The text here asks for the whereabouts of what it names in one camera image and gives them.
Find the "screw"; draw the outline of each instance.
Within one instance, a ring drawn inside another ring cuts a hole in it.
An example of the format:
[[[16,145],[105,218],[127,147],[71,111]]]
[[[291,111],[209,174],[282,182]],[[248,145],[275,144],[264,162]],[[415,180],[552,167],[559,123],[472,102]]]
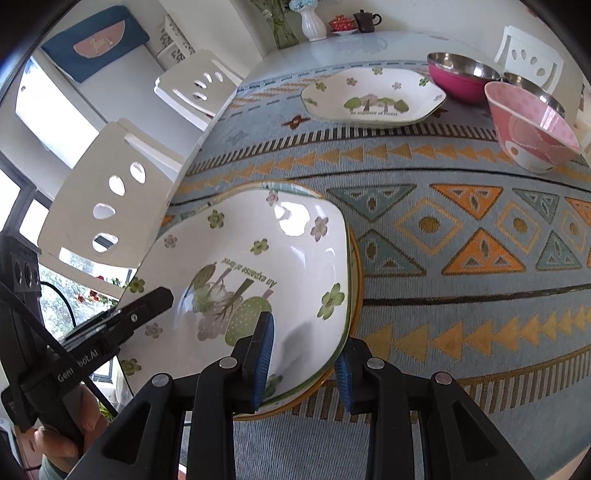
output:
[[[440,385],[449,385],[452,383],[452,380],[452,376],[445,372],[439,372],[438,374],[435,374],[435,381]]]
[[[372,370],[381,370],[384,368],[384,361],[381,358],[370,358],[368,360],[368,367],[370,367]]]

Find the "vase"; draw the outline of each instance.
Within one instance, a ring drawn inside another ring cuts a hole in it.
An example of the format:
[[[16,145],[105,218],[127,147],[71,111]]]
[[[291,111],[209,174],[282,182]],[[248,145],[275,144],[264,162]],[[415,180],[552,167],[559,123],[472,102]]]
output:
[[[326,25],[320,19],[314,7],[305,7],[298,10],[301,15],[301,30],[310,41],[324,40],[326,38]]]

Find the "pink plastic bowl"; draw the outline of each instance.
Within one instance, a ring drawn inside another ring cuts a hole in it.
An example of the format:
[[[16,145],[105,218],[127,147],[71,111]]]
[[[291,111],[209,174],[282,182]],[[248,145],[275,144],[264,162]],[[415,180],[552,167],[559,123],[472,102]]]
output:
[[[501,82],[488,83],[485,93],[497,140],[521,167],[545,173],[580,154],[568,123],[533,93]]]

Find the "plate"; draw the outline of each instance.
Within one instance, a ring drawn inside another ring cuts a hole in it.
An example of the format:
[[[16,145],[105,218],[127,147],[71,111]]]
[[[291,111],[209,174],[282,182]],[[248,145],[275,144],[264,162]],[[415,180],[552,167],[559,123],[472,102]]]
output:
[[[359,67],[308,85],[301,98],[324,121],[403,127],[426,119],[446,94],[412,70]]]
[[[344,345],[350,278],[345,221],[327,200],[267,189],[222,196],[158,239],[121,298],[125,306],[158,286],[174,295],[171,309],[121,346],[131,391],[162,371],[200,372],[270,310],[275,342],[262,406],[302,393]]]

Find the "tree illustration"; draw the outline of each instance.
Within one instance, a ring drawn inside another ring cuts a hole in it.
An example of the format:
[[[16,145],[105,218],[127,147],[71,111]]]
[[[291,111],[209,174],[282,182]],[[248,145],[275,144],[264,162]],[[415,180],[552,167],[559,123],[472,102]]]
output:
[[[355,110],[356,108],[359,108],[361,105],[363,105],[361,98],[354,97],[354,98],[350,98],[349,100],[347,100],[343,106],[345,108],[348,108],[349,111],[351,113],[353,113],[353,110]]]

